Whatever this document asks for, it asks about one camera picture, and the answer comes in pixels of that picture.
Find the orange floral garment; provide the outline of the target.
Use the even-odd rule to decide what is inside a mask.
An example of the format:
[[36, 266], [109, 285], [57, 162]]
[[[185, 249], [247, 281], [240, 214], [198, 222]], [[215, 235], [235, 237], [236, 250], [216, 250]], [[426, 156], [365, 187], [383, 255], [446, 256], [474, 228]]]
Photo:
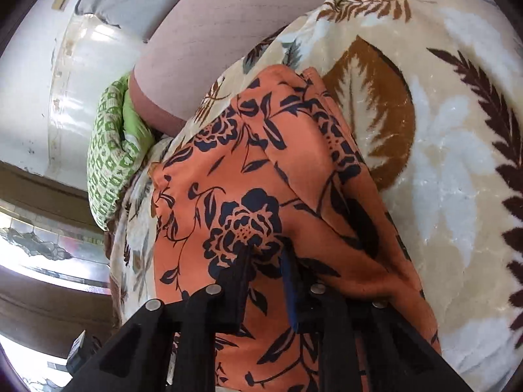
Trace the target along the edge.
[[186, 299], [250, 251], [242, 333], [219, 335], [215, 382], [314, 391], [317, 339], [290, 327], [280, 268], [292, 251], [329, 286], [390, 302], [438, 348], [417, 272], [339, 106], [314, 69], [264, 69], [152, 171], [155, 289]]

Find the wooden door with glass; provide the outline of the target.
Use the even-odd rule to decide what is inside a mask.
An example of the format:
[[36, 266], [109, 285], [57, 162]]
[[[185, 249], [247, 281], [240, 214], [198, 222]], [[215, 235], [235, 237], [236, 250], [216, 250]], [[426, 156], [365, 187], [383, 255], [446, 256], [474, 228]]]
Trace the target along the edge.
[[106, 341], [114, 316], [104, 237], [87, 194], [1, 164], [1, 334], [66, 357], [87, 332]]

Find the green checkered pillow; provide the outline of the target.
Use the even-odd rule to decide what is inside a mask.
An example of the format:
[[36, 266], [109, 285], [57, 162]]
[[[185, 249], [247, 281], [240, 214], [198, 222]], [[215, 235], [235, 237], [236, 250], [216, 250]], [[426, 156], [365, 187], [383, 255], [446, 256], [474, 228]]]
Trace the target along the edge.
[[152, 131], [135, 111], [130, 75], [102, 93], [87, 153], [87, 193], [91, 215], [104, 231], [119, 210], [122, 194], [155, 143]]

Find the leaf pattern fleece blanket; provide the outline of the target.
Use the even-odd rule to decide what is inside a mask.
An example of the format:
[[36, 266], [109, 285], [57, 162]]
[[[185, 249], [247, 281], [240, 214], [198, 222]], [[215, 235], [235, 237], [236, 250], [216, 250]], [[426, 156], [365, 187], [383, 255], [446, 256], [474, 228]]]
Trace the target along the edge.
[[325, 0], [230, 65], [123, 197], [119, 321], [159, 299], [152, 171], [271, 66], [319, 74], [420, 279], [435, 349], [473, 390], [502, 390], [522, 360], [522, 42], [494, 0]]

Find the pink bolster pillow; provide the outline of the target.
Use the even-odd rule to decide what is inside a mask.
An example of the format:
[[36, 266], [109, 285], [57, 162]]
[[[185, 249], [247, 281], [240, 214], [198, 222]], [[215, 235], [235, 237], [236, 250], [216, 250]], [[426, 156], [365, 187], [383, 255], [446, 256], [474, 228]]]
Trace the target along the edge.
[[264, 38], [325, 0], [180, 0], [129, 78], [137, 114], [176, 136], [214, 81]]

